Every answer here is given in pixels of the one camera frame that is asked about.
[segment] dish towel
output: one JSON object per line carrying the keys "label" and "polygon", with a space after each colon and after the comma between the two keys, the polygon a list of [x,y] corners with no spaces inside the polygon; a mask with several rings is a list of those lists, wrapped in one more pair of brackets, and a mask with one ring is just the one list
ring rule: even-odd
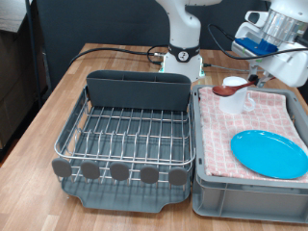
{"label": "dish towel", "polygon": [[299,137],[288,115],[286,97],[251,90],[248,93],[256,102],[256,109],[249,113],[229,115],[219,109],[219,96],[212,93],[212,88],[199,90],[205,173],[211,176],[308,183],[307,173],[294,180],[278,180],[260,175],[243,166],[233,155],[230,144],[232,138],[246,130],[263,130],[278,134],[293,141],[308,153],[307,146]]}

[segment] table surface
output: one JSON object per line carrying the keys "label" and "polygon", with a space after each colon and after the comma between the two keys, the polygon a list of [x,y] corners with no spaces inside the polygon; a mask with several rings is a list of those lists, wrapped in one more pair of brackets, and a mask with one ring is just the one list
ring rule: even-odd
{"label": "table surface", "polygon": [[[86,44],[83,50],[104,46],[144,52],[148,49],[137,46]],[[231,60],[219,51],[202,50],[201,55],[205,63],[248,69],[246,62]],[[159,214],[142,214],[86,209],[78,198],[67,196],[51,167],[51,161],[57,158],[54,143],[86,83],[86,76],[97,69],[156,72],[158,67],[150,64],[144,56],[114,51],[90,53],[70,67],[0,168],[0,231],[308,230],[305,224],[204,218],[193,211],[191,197],[182,203],[167,205]],[[214,67],[205,70],[207,77],[195,84],[218,85],[227,76],[247,75]],[[266,87],[292,90],[308,113],[308,107],[297,89],[290,89],[278,80],[267,83]]]}
{"label": "table surface", "polygon": [[25,0],[0,0],[0,30],[17,33],[26,13]]}

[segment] blue plate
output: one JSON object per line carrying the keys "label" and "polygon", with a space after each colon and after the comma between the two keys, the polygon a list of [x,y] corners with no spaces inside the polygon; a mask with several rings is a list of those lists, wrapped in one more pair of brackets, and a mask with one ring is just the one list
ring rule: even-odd
{"label": "blue plate", "polygon": [[295,179],[308,170],[308,157],[294,142],[264,131],[244,131],[231,141],[235,157],[246,167],[278,179]]}

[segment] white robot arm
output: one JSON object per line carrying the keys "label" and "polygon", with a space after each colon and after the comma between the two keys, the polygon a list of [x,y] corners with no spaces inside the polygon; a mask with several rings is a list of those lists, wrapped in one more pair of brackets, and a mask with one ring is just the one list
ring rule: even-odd
{"label": "white robot arm", "polygon": [[[296,42],[308,27],[308,0],[271,0],[268,12],[248,12],[236,34],[232,50],[241,57],[255,57],[276,51],[306,48]],[[250,60],[250,74],[258,66],[265,70],[262,87],[273,76],[290,87],[303,86],[308,78],[308,52],[290,52]]]}
{"label": "white robot arm", "polygon": [[[222,0],[156,0],[170,21],[168,53],[162,71],[188,76],[192,82],[202,77],[199,55],[201,23],[186,11],[186,6],[210,6]],[[308,0],[271,0],[269,12],[248,12],[236,34],[232,50],[241,57],[257,57],[275,51],[306,48],[296,42],[308,27]],[[308,52],[289,52],[249,60],[250,73],[258,66],[265,70],[258,87],[273,76],[290,87],[303,86],[308,78]]]}
{"label": "white robot arm", "polygon": [[164,57],[163,72],[188,76],[192,82],[202,76],[199,55],[201,23],[186,11],[186,6],[209,6],[222,0],[156,0],[167,12],[170,21],[168,53]]}

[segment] white cup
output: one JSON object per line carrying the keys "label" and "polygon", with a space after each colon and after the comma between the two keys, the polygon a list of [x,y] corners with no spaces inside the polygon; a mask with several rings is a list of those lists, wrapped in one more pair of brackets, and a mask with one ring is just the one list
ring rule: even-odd
{"label": "white cup", "polygon": [[[240,77],[227,77],[223,80],[224,86],[236,87],[247,84],[248,82]],[[221,97],[219,101],[219,108],[221,111],[231,115],[241,114],[243,111],[251,112],[256,107],[256,102],[248,95],[248,100],[251,107],[245,105],[247,95],[247,88],[238,90],[235,94],[229,97]]]}

